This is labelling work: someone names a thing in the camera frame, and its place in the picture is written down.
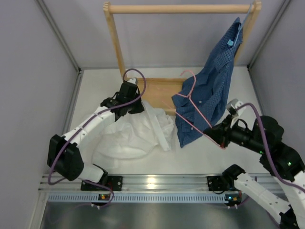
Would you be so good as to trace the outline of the white shirt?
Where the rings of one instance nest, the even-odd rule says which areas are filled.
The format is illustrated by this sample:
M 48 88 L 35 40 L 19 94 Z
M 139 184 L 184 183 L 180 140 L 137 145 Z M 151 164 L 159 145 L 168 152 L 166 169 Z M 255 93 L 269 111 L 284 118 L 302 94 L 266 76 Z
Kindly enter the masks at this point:
M 127 114 L 99 133 L 92 162 L 103 168 L 116 167 L 117 160 L 146 157 L 159 146 L 172 149 L 173 119 L 161 108 L 153 108 L 142 101 L 144 111 Z

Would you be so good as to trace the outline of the pink wire hanger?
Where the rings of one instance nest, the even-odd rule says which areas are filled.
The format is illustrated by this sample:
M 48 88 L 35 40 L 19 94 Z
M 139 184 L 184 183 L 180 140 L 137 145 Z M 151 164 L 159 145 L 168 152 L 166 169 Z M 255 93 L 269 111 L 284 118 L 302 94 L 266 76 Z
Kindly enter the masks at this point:
M 175 106 L 177 137 L 183 148 L 203 136 L 224 114 L 228 99 L 231 75 L 211 70 L 190 73 L 179 92 L 172 96 Z

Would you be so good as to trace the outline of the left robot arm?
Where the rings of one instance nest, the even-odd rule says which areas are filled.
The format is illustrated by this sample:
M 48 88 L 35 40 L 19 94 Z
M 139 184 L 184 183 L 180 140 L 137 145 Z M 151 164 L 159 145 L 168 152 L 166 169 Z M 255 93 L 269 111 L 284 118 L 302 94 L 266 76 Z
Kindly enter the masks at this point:
M 82 151 L 106 127 L 126 114 L 144 111 L 137 80 L 131 78 L 121 84 L 113 97 L 103 100 L 100 106 L 81 124 L 63 135 L 50 139 L 47 165 L 64 179 L 89 181 L 97 190 L 108 184 L 108 172 L 102 167 L 85 162 Z

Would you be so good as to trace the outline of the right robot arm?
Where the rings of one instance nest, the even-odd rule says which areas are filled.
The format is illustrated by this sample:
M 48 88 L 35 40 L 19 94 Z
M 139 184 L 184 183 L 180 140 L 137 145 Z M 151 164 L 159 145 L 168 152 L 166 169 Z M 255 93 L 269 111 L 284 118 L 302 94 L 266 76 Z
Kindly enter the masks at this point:
M 220 124 L 203 133 L 225 149 L 237 144 L 260 155 L 259 162 L 282 188 L 286 200 L 280 199 L 260 185 L 240 166 L 233 164 L 220 176 L 209 176 L 209 190 L 245 193 L 274 219 L 282 229 L 305 227 L 305 164 L 299 153 L 282 142 L 284 129 L 270 116 L 258 117 L 252 129 L 247 125 L 231 125 L 228 115 Z

